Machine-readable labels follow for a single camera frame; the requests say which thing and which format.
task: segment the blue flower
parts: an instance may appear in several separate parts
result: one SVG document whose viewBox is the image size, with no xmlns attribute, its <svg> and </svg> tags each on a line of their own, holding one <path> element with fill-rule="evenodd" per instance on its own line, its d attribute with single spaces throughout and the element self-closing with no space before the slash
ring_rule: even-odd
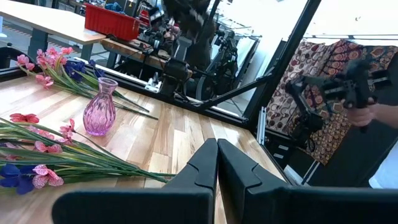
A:
<svg viewBox="0 0 398 224">
<path fill-rule="evenodd" d="M 96 69 L 96 70 L 94 71 L 94 74 L 95 74 L 95 76 L 96 76 L 97 78 L 101 78 L 101 77 L 104 77 L 104 76 L 105 76 L 105 71 L 102 70 L 102 69 Z"/>
<path fill-rule="evenodd" d="M 0 170 L 0 186 L 2 187 L 16 187 L 17 193 L 20 195 L 31 192 L 34 189 L 32 180 L 33 177 L 26 174 L 35 174 L 33 172 L 35 166 L 21 166 L 20 169 L 14 164 L 6 164 Z"/>
<path fill-rule="evenodd" d="M 85 73 L 86 72 L 85 63 L 67 61 L 67 63 L 65 64 L 65 71 L 67 72 L 70 78 L 74 79 L 76 82 L 81 82 L 81 79 L 83 77 L 76 71 Z"/>
<path fill-rule="evenodd" d="M 97 78 L 101 78 L 101 77 L 105 76 L 105 71 L 104 70 L 98 69 L 98 68 L 95 67 L 95 61 L 94 60 L 90 60 L 89 64 L 93 67 L 94 75 Z"/>
<path fill-rule="evenodd" d="M 91 59 L 88 63 L 89 63 L 93 68 L 95 68 L 95 61 L 94 61 L 93 59 Z"/>
</svg>

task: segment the patterned fabric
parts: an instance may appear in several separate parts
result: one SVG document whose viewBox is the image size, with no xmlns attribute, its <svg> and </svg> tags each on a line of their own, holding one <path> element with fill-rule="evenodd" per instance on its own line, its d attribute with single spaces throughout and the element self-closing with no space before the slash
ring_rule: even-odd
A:
<svg viewBox="0 0 398 224">
<path fill-rule="evenodd" d="M 276 131 L 283 131 L 296 109 L 293 98 L 285 92 L 289 80 L 301 75 L 316 75 L 320 64 L 328 57 L 331 47 L 325 44 L 301 42 L 295 51 L 271 101 L 267 106 L 267 125 Z"/>
<path fill-rule="evenodd" d="M 303 45 L 314 44 L 302 42 L 299 48 Z M 319 52 L 319 54 L 323 54 L 323 57 L 317 61 L 317 68 L 311 68 L 313 71 L 317 72 L 311 73 L 308 72 L 308 70 L 305 70 L 300 75 L 333 77 L 337 73 L 343 71 L 348 61 L 357 58 L 369 60 L 372 66 L 371 72 L 374 72 L 376 70 L 386 69 L 391 58 L 398 51 L 398 47 L 394 46 L 363 46 L 347 40 L 340 40 L 339 42 L 330 46 L 325 46 L 322 49 L 324 52 Z M 279 86 L 284 86 L 286 82 L 287 81 L 282 80 L 279 83 Z M 317 87 L 308 86 L 303 94 L 307 99 L 308 105 L 314 108 L 314 110 L 325 119 L 323 129 L 312 134 L 312 139 L 315 141 L 316 149 L 313 152 L 307 150 L 306 153 L 311 155 L 316 161 L 326 165 L 333 153 L 338 149 L 351 125 L 346 118 L 346 111 L 343 110 L 341 103 L 336 101 L 328 102 L 326 104 L 320 96 Z M 293 101 L 293 99 L 287 95 L 284 90 L 281 95 L 285 96 L 284 102 Z M 294 103 L 292 103 L 289 108 L 289 112 L 286 113 L 286 111 L 279 110 L 281 106 L 278 107 L 274 104 L 275 103 L 271 101 L 267 107 L 267 109 L 270 108 L 269 111 L 271 111 L 271 113 L 267 113 L 268 127 L 284 133 L 290 133 L 294 129 L 295 119 L 300 115 L 299 109 L 296 108 Z M 277 124 L 276 126 L 271 125 L 274 123 L 272 122 L 273 114 L 280 114 L 279 117 L 284 118 L 282 120 L 278 120 L 278 122 L 281 122 L 282 124 Z"/>
</svg>

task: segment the pink flower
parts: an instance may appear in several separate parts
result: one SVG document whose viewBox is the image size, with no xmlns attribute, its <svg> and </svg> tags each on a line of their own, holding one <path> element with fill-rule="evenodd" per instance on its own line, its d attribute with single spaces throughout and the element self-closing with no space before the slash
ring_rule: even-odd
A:
<svg viewBox="0 0 398 224">
<path fill-rule="evenodd" d="M 42 49 L 37 50 L 37 56 L 38 57 L 45 57 L 45 54 L 43 53 Z"/>
<path fill-rule="evenodd" d="M 55 68 L 55 57 L 51 56 L 51 57 L 47 57 L 47 63 L 51 66 L 51 68 Z"/>
<path fill-rule="evenodd" d="M 55 50 L 54 47 L 50 47 L 50 48 L 46 51 L 45 54 L 46 54 L 47 56 L 49 56 L 49 55 L 57 55 L 58 52 Z"/>
<path fill-rule="evenodd" d="M 62 57 L 60 63 L 61 63 L 61 65 L 66 65 L 66 64 L 67 64 L 67 61 L 68 61 L 68 59 Z"/>
<path fill-rule="evenodd" d="M 17 146 L 15 146 L 9 142 L 5 143 L 5 145 L 6 145 L 6 147 L 11 148 L 11 149 L 17 149 Z M 8 161 L 15 161 L 18 158 L 18 156 L 13 156 L 13 155 L 6 154 L 6 153 L 1 153 L 1 154 L 4 155 L 6 157 L 6 160 L 8 160 Z"/>
<path fill-rule="evenodd" d="M 68 54 L 70 54 L 70 53 L 73 52 L 73 48 L 71 48 L 71 47 L 68 47 L 68 48 L 62 47 L 62 48 L 61 48 L 61 51 L 62 51 L 63 54 L 68 55 Z"/>
<path fill-rule="evenodd" d="M 48 153 L 61 153 L 62 148 L 58 144 L 54 144 L 52 146 L 45 146 L 45 144 L 41 141 L 35 142 L 35 150 L 40 152 L 48 152 Z"/>
<path fill-rule="evenodd" d="M 17 57 L 17 65 L 23 66 L 29 63 L 29 58 L 26 55 L 20 55 Z"/>
<path fill-rule="evenodd" d="M 26 66 L 26 69 L 28 69 L 29 71 L 32 71 L 33 68 L 35 68 L 35 64 L 33 64 L 33 63 L 27 63 L 25 66 Z"/>
<path fill-rule="evenodd" d="M 45 89 L 48 89 L 51 85 L 54 84 L 54 81 L 51 77 L 44 77 L 43 75 L 36 75 L 37 83 L 44 86 Z"/>
<path fill-rule="evenodd" d="M 63 139 L 57 139 L 57 142 L 60 142 L 62 144 L 65 144 L 67 146 L 72 146 L 72 138 L 68 137 L 68 138 L 63 138 Z"/>
<path fill-rule="evenodd" d="M 35 114 L 22 115 L 20 113 L 15 113 L 10 115 L 10 118 L 12 122 L 28 122 L 35 124 L 39 122 L 39 119 L 36 117 Z"/>
<path fill-rule="evenodd" d="M 50 186 L 54 187 L 63 185 L 63 179 L 43 164 L 37 165 L 33 171 L 37 175 L 33 177 L 32 182 L 37 189 L 41 189 L 46 185 L 46 183 L 49 183 Z"/>
<path fill-rule="evenodd" d="M 60 128 L 60 132 L 62 133 L 62 135 L 66 136 L 66 137 L 69 135 L 71 137 L 72 136 L 71 133 L 76 132 L 75 131 L 75 121 L 70 118 L 69 122 L 70 122 L 70 125 L 62 126 Z"/>
<path fill-rule="evenodd" d="M 51 140 L 55 139 L 54 135 L 50 134 L 48 131 L 44 131 L 44 130 L 35 128 L 32 125 L 30 125 L 26 129 L 28 129 L 29 131 L 32 131 L 32 132 L 34 132 L 36 134 L 39 134 L 39 135 L 41 135 L 41 136 L 43 136 L 45 138 L 48 138 L 48 139 L 51 139 Z"/>
<path fill-rule="evenodd" d="M 36 61 L 37 64 L 40 65 L 43 69 L 47 69 L 47 65 L 45 64 L 47 60 L 45 59 L 45 57 L 37 56 Z"/>
</svg>

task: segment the wooden table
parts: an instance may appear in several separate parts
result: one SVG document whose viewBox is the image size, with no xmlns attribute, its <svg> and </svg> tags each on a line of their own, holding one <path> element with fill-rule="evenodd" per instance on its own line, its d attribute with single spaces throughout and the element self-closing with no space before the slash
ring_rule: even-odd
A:
<svg viewBox="0 0 398 224">
<path fill-rule="evenodd" d="M 104 137 L 91 137 L 118 157 L 152 172 L 176 174 L 208 138 L 225 138 L 265 169 L 283 179 L 276 166 L 252 134 L 241 128 L 148 98 L 125 89 L 119 91 L 137 101 L 159 120 L 117 109 L 116 122 Z M 13 113 L 34 113 L 40 124 L 58 130 L 69 118 L 76 130 L 85 133 L 83 110 L 89 99 L 60 90 L 45 90 L 33 78 L 0 83 L 0 117 Z M 162 183 L 143 178 L 103 179 L 61 187 L 46 187 L 27 195 L 0 195 L 0 223 L 51 223 L 54 201 L 65 192 L 83 187 L 161 187 Z M 226 223 L 221 194 L 216 196 L 215 223 Z"/>
<path fill-rule="evenodd" d="M 81 58 L 89 60 L 93 44 L 105 36 L 85 29 L 85 18 L 73 12 L 0 0 L 0 16 L 33 27 L 28 55 L 36 58 L 37 49 L 46 50 L 48 34 L 83 45 Z"/>
<path fill-rule="evenodd" d="M 130 41 L 130 44 L 139 46 L 141 42 L 140 40 L 132 40 Z M 124 44 L 121 44 L 119 42 L 116 42 L 111 39 L 103 39 L 101 40 L 101 44 L 104 47 L 105 50 L 109 51 L 109 58 L 108 58 L 108 63 L 107 67 L 108 68 L 113 68 L 115 61 L 116 61 L 116 56 L 117 54 L 128 57 L 128 58 L 134 58 L 136 60 L 143 60 L 145 55 L 142 54 L 142 52 L 138 49 L 135 49 L 133 47 L 126 46 Z M 144 44 L 144 48 L 150 47 L 148 44 Z M 170 56 L 165 52 L 164 50 L 159 50 L 159 55 L 161 55 L 163 58 L 169 58 Z M 155 67 L 162 68 L 164 67 L 166 60 L 162 58 L 155 57 L 153 55 L 149 56 L 146 60 L 146 63 Z"/>
</svg>

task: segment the metal stand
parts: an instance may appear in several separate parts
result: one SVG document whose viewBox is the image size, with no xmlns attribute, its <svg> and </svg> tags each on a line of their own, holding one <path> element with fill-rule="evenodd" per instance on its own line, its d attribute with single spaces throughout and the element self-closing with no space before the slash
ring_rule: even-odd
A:
<svg viewBox="0 0 398 224">
<path fill-rule="evenodd" d="M 114 65 L 116 64 L 116 58 L 118 55 L 114 52 L 109 52 L 108 61 L 106 62 L 106 67 L 114 69 Z"/>
<path fill-rule="evenodd" d="M 58 0 L 52 0 L 51 8 L 53 8 L 53 9 L 59 9 L 59 7 L 60 7 L 59 1 L 58 1 Z"/>
<path fill-rule="evenodd" d="M 266 108 L 262 107 L 259 113 L 259 122 L 257 124 L 257 142 L 264 145 L 266 143 L 266 123 L 267 113 Z"/>
<path fill-rule="evenodd" d="M 30 38 L 29 48 L 27 54 L 31 58 L 36 58 L 37 50 L 42 49 L 43 52 L 47 50 L 49 34 L 41 30 L 33 28 L 32 37 Z"/>
<path fill-rule="evenodd" d="M 2 33 L 2 17 L 0 16 L 0 38 L 6 38 L 7 35 Z"/>
<path fill-rule="evenodd" d="M 81 50 L 81 58 L 90 61 L 92 51 L 93 51 L 93 44 L 84 45 L 83 49 Z"/>
</svg>

